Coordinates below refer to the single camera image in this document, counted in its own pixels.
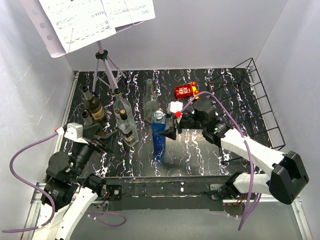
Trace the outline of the blue rectangular bottle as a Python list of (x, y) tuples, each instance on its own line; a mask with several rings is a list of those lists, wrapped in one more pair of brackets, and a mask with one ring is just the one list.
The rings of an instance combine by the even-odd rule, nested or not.
[(156, 151), (162, 151), (166, 147), (166, 137), (160, 135), (159, 132), (162, 132), (166, 129), (166, 116), (161, 110), (154, 112), (152, 121), (151, 121), (151, 133), (153, 147)]

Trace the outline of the dark green wine bottle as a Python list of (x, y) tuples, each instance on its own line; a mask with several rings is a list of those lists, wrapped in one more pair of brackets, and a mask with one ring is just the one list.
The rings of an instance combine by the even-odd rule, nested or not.
[(80, 90), (84, 96), (84, 107), (86, 110), (90, 112), (93, 119), (102, 122), (105, 119), (106, 114), (100, 99), (92, 95), (86, 85), (81, 86)]

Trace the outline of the clear tall glass bottle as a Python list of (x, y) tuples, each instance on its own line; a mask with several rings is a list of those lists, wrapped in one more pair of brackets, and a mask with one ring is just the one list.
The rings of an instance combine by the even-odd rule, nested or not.
[(157, 95), (155, 93), (154, 81), (147, 79), (145, 82), (145, 92), (143, 97), (143, 113), (146, 122), (151, 123), (154, 112), (160, 108)]

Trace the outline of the clear square liquor bottle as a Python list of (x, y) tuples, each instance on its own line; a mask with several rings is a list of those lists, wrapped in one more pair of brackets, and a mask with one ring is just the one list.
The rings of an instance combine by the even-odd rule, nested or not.
[(129, 147), (133, 147), (139, 141), (136, 123), (124, 108), (119, 110), (119, 117), (117, 127), (122, 139)]

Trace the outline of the clear corked glass bottle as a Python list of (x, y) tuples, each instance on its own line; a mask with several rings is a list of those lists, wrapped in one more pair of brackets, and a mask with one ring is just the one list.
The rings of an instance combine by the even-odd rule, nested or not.
[(118, 127), (121, 120), (120, 110), (125, 109), (127, 115), (131, 118), (133, 118), (133, 112), (132, 112), (132, 106), (130, 102), (123, 97), (122, 92), (119, 88), (114, 89), (114, 94), (115, 94), (115, 101), (112, 107), (113, 107), (113, 112), (116, 119), (116, 126)]

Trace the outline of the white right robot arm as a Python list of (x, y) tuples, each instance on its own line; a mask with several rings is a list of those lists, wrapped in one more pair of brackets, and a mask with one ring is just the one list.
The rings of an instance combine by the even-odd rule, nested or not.
[(263, 171), (254, 176), (253, 186), (250, 186), (249, 173), (236, 172), (220, 188), (212, 190), (212, 195), (237, 199), (252, 191), (271, 195), (279, 202), (290, 205), (309, 182), (298, 153), (284, 153), (249, 137), (242, 137), (237, 129), (217, 118), (215, 107), (206, 98), (195, 101), (193, 113), (183, 110), (183, 103), (180, 101), (171, 101), (166, 113), (168, 126), (160, 135), (175, 140), (183, 129), (201, 130), (209, 143), (246, 160), (252, 160)]

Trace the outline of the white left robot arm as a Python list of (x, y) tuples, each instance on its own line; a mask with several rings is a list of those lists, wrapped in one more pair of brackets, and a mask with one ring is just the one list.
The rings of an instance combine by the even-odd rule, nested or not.
[(48, 181), (41, 196), (38, 224), (45, 224), (34, 231), (34, 240), (68, 240), (88, 207), (107, 195), (103, 178), (90, 174), (80, 181), (86, 164), (94, 152), (112, 153), (112, 146), (119, 134), (117, 130), (99, 136), (100, 124), (83, 126), (68, 123), (56, 129), (58, 135), (73, 141), (71, 153), (54, 153), (48, 161)]

